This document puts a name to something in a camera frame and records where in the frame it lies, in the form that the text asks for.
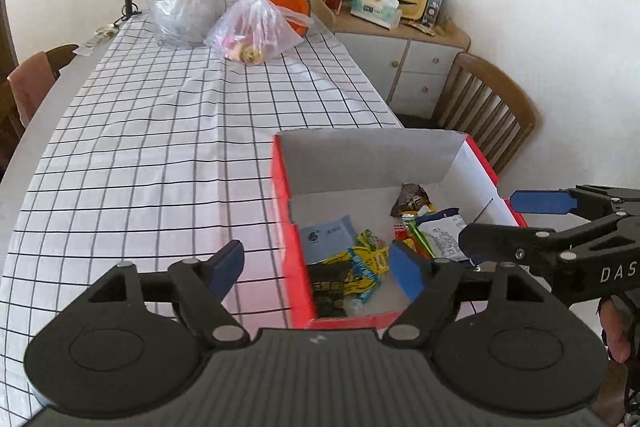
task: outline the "ribbed black surface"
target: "ribbed black surface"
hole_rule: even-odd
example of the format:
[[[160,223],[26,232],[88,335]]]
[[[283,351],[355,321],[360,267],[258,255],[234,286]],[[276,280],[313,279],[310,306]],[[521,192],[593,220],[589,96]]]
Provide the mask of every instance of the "ribbed black surface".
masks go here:
[[[424,358],[373,331],[265,330],[253,346],[212,357],[176,400],[128,419],[88,421],[46,410],[30,427],[603,427],[588,410],[516,419],[446,389]]]

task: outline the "black snack package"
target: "black snack package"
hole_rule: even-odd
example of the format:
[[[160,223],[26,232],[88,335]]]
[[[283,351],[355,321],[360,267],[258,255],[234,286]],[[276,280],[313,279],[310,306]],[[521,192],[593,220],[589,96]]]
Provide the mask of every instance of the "black snack package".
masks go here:
[[[405,212],[417,212],[425,205],[431,212],[434,211],[429,196],[420,185],[415,183],[403,183],[400,195],[391,208],[391,217],[402,217]]]
[[[344,280],[353,268],[351,261],[343,263],[309,264],[306,269],[311,277],[314,304],[318,317],[346,317],[342,307]]]

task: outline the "cloth on chair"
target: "cloth on chair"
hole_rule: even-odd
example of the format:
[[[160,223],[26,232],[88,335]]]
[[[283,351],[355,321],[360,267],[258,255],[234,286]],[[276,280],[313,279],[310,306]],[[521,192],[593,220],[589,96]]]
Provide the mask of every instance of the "cloth on chair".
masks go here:
[[[7,77],[18,107],[20,121],[27,127],[42,100],[56,81],[44,52],[27,58]]]

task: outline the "clear plastic wrapper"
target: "clear plastic wrapper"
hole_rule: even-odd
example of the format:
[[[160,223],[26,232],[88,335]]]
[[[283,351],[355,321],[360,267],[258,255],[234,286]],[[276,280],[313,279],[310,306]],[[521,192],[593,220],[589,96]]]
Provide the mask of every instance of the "clear plastic wrapper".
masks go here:
[[[173,48],[202,45],[226,9],[226,0],[148,0],[158,43]]]
[[[238,0],[216,23],[205,44],[230,60],[255,66],[303,41],[287,20],[302,26],[313,22],[269,0]]]

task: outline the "grid pattern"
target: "grid pattern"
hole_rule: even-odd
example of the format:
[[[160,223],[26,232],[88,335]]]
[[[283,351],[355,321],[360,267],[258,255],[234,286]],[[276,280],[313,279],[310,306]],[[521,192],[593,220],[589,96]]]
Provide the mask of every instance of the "grid pattern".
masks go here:
[[[0,427],[40,408],[22,368],[29,340],[121,259],[165,270],[240,239],[245,268],[223,304],[251,333],[287,327],[273,134],[398,126],[321,23],[299,46],[249,68],[208,48],[159,48],[152,29],[146,16],[124,25],[31,181],[0,285]]]

